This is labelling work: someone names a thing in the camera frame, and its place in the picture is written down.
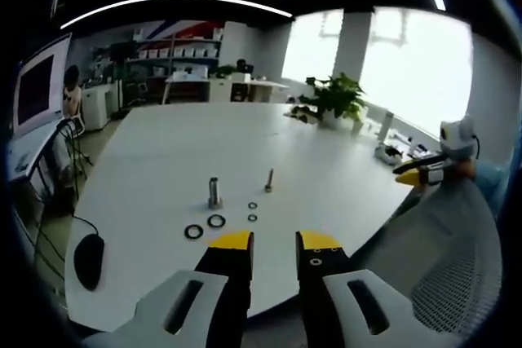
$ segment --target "metal bolt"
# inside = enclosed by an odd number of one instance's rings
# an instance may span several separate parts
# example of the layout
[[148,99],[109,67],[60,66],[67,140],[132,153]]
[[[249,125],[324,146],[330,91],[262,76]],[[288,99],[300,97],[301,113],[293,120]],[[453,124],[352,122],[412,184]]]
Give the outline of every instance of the metal bolt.
[[264,191],[266,193],[270,193],[272,191],[272,179],[274,177],[274,169],[270,169],[270,174],[268,175],[268,182],[264,186]]
[[223,207],[223,201],[221,197],[219,197],[219,188],[218,188],[218,179],[217,177],[212,177],[209,181],[209,208],[210,209],[219,209]]

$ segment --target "potted plant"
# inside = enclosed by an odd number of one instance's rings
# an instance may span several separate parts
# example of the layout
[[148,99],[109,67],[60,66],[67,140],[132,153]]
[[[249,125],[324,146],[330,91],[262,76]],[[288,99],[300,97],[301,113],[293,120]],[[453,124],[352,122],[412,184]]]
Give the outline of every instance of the potted plant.
[[360,120],[359,112],[365,106],[361,98],[364,91],[357,81],[347,77],[345,73],[326,80],[308,77],[307,85],[313,87],[314,96],[301,95],[299,101],[317,107],[316,117],[325,126],[337,129],[342,118]]
[[217,67],[210,73],[210,75],[213,77],[217,77],[218,79],[227,79],[234,72],[236,72],[236,66],[227,64]]

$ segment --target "green leaves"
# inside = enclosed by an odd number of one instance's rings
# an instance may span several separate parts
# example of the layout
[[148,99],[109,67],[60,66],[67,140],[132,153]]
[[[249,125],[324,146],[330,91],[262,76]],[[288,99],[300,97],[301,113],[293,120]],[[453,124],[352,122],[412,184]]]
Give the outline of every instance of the green leaves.
[[359,118],[359,110],[365,106],[361,96],[364,91],[357,81],[349,78],[345,73],[338,77],[329,77],[325,80],[318,80],[314,77],[307,77],[307,85],[313,86],[314,97],[309,98],[301,95],[301,103],[317,107],[319,118],[327,110],[333,110],[335,117],[348,116]]

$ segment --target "white flower pot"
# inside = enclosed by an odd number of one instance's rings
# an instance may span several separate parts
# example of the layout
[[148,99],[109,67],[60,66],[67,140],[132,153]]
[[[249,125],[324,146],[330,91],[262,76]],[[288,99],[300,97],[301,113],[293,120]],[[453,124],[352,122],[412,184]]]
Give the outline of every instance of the white flower pot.
[[343,116],[335,118],[333,110],[326,110],[323,113],[323,119],[321,121],[321,124],[332,130],[338,130],[342,126],[342,120]]

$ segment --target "chair backrest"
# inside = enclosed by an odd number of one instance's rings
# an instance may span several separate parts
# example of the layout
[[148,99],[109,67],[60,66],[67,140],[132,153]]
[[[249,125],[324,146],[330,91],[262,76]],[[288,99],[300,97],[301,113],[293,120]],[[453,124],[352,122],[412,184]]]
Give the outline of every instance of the chair backrest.
[[430,219],[448,237],[442,257],[412,290],[416,318],[469,337],[493,309],[502,281],[500,240],[484,197],[470,180],[444,183],[406,214]]

